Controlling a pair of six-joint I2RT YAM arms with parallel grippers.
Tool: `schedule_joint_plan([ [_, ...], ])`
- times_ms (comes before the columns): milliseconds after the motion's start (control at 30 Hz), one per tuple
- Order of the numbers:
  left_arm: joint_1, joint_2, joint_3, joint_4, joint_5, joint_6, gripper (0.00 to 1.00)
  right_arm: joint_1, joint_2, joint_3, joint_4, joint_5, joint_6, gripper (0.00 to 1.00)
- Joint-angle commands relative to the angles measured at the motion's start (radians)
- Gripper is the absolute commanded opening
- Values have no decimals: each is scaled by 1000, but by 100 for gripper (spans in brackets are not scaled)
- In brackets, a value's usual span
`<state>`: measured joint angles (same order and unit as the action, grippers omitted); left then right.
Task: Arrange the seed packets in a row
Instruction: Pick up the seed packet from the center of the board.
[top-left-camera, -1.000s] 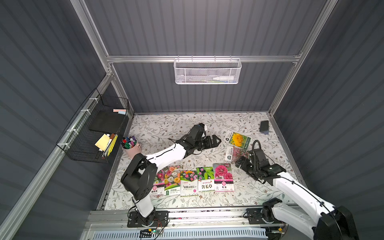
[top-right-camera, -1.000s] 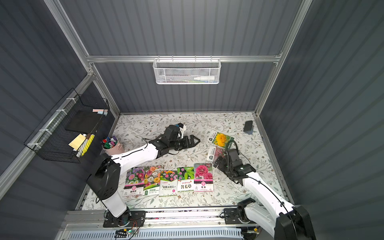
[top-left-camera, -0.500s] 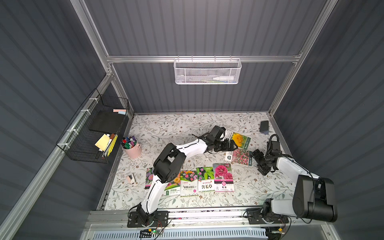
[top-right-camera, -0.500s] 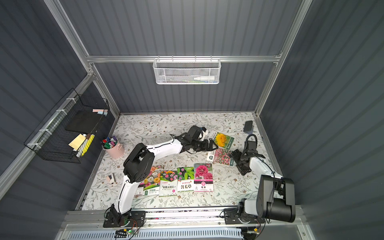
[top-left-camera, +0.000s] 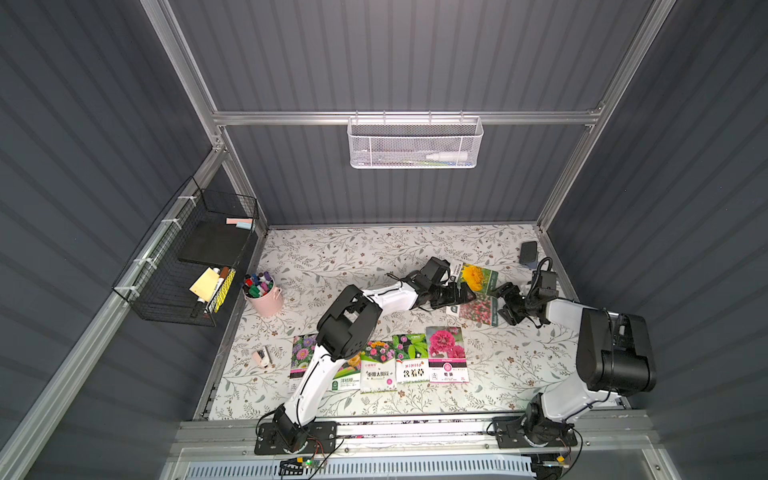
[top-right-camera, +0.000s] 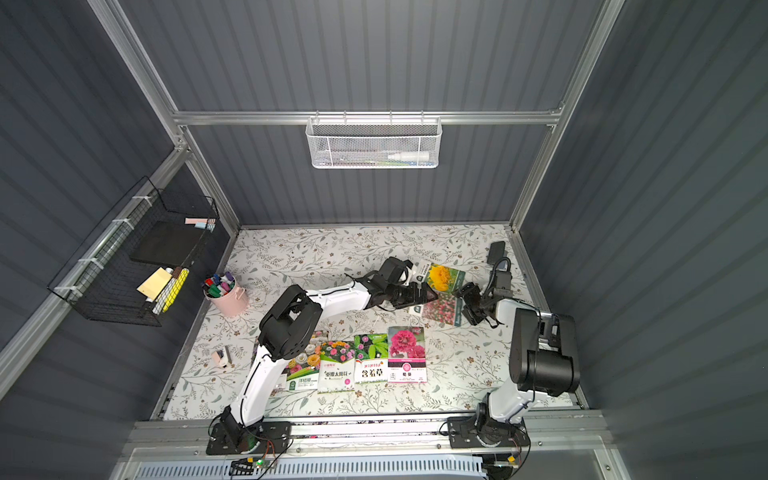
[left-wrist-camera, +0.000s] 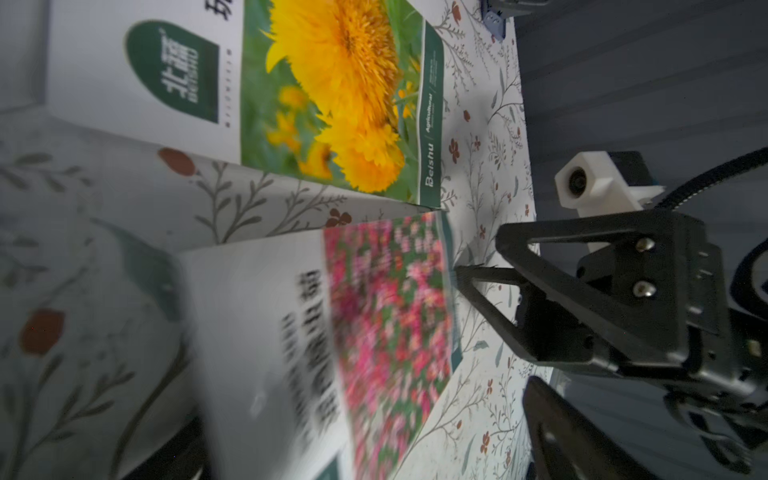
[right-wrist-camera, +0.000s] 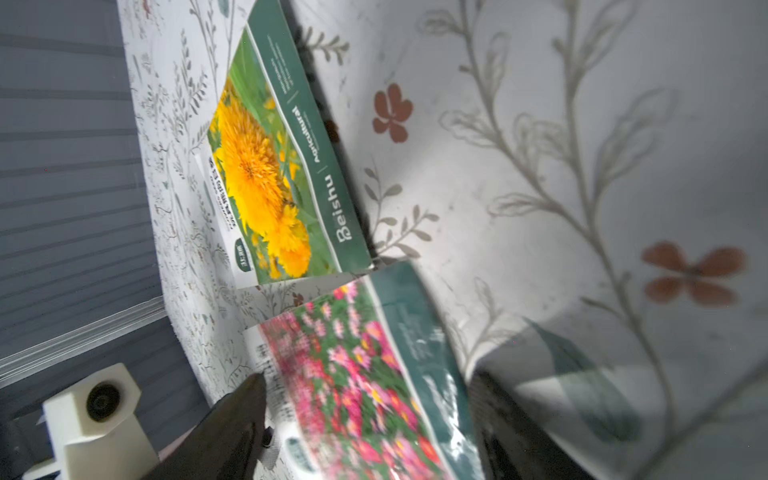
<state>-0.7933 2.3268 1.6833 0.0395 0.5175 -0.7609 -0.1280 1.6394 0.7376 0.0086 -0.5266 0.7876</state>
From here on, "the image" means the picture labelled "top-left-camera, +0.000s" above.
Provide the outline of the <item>purple pink flower seed packet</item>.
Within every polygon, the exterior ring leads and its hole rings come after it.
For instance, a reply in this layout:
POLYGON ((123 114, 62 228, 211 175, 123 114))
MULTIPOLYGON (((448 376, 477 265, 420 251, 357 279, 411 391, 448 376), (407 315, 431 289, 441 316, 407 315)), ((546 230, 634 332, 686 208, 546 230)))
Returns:
POLYGON ((304 334, 293 337, 289 378, 300 379, 311 364, 316 344, 315 334, 304 334))

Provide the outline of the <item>green leaf purple seed packet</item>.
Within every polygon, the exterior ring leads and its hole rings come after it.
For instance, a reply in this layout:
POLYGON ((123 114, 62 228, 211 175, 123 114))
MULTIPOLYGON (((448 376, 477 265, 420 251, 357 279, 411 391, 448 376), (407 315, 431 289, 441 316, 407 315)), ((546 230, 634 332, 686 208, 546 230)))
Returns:
POLYGON ((428 344, 426 335, 396 334, 393 336, 395 374, 398 383, 428 381, 428 344))

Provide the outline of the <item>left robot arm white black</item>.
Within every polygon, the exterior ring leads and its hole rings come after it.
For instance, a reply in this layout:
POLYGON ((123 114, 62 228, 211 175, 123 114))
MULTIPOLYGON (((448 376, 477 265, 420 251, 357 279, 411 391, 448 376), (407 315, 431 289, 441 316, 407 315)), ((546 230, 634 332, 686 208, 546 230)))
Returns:
POLYGON ((395 277, 390 286, 374 290, 346 286, 318 321, 314 353, 297 389, 273 412, 272 425, 285 448, 291 453, 303 448, 333 377, 345 362, 364 351, 380 317, 475 299, 467 282, 450 277, 450 263, 436 257, 418 270, 395 277))

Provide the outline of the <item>mixed ranunculus seed packet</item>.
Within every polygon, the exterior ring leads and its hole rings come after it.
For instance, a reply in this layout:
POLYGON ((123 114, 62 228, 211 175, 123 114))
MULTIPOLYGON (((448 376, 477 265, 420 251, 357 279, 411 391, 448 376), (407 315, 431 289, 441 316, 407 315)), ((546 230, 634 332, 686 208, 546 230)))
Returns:
POLYGON ((356 355, 346 360, 334 375, 331 383, 331 390, 347 391, 359 390, 361 384, 361 358, 356 355))

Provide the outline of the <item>pink flowers white seed packet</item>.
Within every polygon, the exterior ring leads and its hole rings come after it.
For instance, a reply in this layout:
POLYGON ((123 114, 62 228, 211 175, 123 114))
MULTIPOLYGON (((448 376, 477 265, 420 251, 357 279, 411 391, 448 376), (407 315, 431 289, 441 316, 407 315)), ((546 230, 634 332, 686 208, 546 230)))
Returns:
POLYGON ((464 323, 498 326, 498 299, 479 294, 475 300, 458 306, 458 318, 464 323))

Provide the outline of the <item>magenta zinnia seed packet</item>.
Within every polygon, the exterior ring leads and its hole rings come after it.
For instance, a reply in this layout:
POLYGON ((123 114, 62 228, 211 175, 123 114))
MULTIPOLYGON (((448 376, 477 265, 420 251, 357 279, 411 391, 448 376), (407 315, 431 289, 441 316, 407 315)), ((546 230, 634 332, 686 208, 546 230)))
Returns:
POLYGON ((426 328, 426 340, 428 381, 432 384, 468 383, 469 369, 462 329, 430 326, 426 328))

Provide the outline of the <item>yellow marigold seed packet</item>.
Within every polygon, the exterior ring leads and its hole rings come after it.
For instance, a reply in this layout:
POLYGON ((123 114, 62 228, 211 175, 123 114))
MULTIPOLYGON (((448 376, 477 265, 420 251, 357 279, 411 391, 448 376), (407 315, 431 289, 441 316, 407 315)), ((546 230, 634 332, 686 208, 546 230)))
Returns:
POLYGON ((466 282, 475 293, 488 294, 497 286, 499 273, 489 268, 462 263, 452 270, 458 283, 466 282))

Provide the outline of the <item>sunflowers moss rose seed packet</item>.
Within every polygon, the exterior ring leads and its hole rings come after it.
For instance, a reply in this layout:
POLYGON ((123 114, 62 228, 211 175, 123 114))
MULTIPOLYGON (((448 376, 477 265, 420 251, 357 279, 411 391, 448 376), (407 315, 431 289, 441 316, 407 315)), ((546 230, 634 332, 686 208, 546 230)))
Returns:
POLYGON ((391 341, 369 342, 360 354, 361 391, 378 393, 396 389, 396 351, 391 341))

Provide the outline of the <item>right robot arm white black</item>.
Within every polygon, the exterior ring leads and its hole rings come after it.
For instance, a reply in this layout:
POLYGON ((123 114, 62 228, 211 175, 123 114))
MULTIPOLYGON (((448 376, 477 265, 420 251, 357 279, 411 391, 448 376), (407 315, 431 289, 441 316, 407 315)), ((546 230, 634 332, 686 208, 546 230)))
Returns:
POLYGON ((539 262, 527 293, 511 283, 489 292, 502 300, 499 315, 516 326, 558 325, 577 333, 575 372, 535 394, 517 421, 518 431, 533 447, 566 440, 587 411, 623 397, 653 390, 657 371, 646 320, 634 314, 587 306, 559 296, 557 274, 539 262))

